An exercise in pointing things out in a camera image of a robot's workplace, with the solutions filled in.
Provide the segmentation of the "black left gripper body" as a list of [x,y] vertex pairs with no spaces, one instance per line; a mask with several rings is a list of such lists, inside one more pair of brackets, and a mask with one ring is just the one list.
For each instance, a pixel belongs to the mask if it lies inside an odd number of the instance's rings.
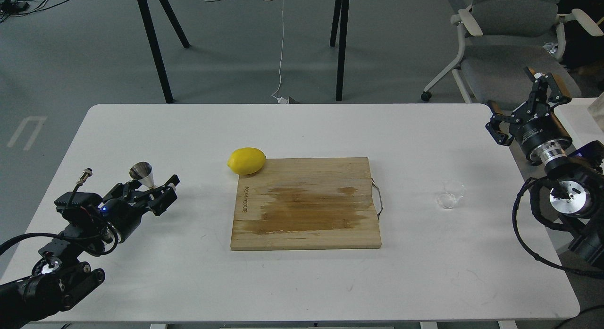
[[118,235],[118,243],[125,242],[138,228],[142,215],[150,211],[148,198],[104,198],[100,216]]

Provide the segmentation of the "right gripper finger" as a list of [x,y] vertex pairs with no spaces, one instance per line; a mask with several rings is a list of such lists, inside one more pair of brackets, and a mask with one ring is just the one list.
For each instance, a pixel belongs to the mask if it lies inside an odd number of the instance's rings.
[[560,75],[543,74],[529,67],[523,70],[533,82],[529,98],[523,104],[523,111],[527,114],[543,116],[572,100],[571,93]]
[[492,112],[490,121],[486,124],[487,131],[489,131],[489,134],[496,144],[507,147],[511,146],[515,136],[513,134],[504,133],[501,129],[501,124],[509,123],[510,125],[519,125],[522,122],[522,118],[515,115],[505,115],[500,108],[500,105],[495,101],[487,101],[486,105]]

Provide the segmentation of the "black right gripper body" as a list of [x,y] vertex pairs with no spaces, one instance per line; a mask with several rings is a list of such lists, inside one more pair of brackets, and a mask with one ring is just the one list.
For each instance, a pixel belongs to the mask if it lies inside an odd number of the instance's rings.
[[572,146],[572,138],[554,113],[520,120],[511,125],[511,135],[519,144],[526,159],[532,162],[542,162],[541,150],[544,144],[555,142],[562,150]]

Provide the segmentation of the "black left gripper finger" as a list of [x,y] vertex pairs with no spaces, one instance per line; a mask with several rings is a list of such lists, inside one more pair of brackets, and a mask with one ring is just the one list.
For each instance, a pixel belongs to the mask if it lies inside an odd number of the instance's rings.
[[112,199],[120,199],[125,202],[149,202],[156,197],[149,191],[139,191],[138,188],[144,187],[138,181],[128,181],[127,183],[118,183],[102,198],[102,202],[108,202]]
[[179,176],[174,174],[164,185],[149,188],[137,197],[137,207],[159,217],[177,199],[176,186],[179,183]]

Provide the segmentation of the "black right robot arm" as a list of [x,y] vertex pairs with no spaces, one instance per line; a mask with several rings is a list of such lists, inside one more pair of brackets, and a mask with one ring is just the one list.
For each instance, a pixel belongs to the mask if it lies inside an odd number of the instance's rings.
[[[604,177],[603,144],[592,141],[572,153],[571,135],[554,113],[554,108],[571,101],[563,80],[552,73],[524,68],[532,86],[528,99],[510,115],[497,103],[488,101],[492,117],[486,129],[503,146],[519,144],[526,160],[544,165],[545,176],[528,178],[516,195],[512,207],[512,226],[520,245],[535,260],[552,268],[588,278],[603,278]],[[593,271],[567,268],[531,250],[521,238],[517,212],[522,196],[530,194],[533,217],[551,230],[568,232],[568,250],[594,267]]]

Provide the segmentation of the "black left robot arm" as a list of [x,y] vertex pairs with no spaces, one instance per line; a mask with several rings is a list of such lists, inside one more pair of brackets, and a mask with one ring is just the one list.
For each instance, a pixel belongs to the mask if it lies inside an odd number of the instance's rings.
[[24,239],[51,238],[39,250],[41,258],[30,275],[2,284],[3,329],[20,329],[29,322],[71,310],[104,282],[104,270],[93,269],[79,256],[100,257],[113,252],[138,228],[145,213],[159,216],[177,199],[179,176],[173,175],[158,186],[151,170],[147,162],[136,163],[130,168],[130,181],[116,184],[100,196],[78,191],[92,176],[92,170],[85,169],[74,189],[54,202],[67,220],[62,232],[23,234],[2,243],[1,252],[5,253]]

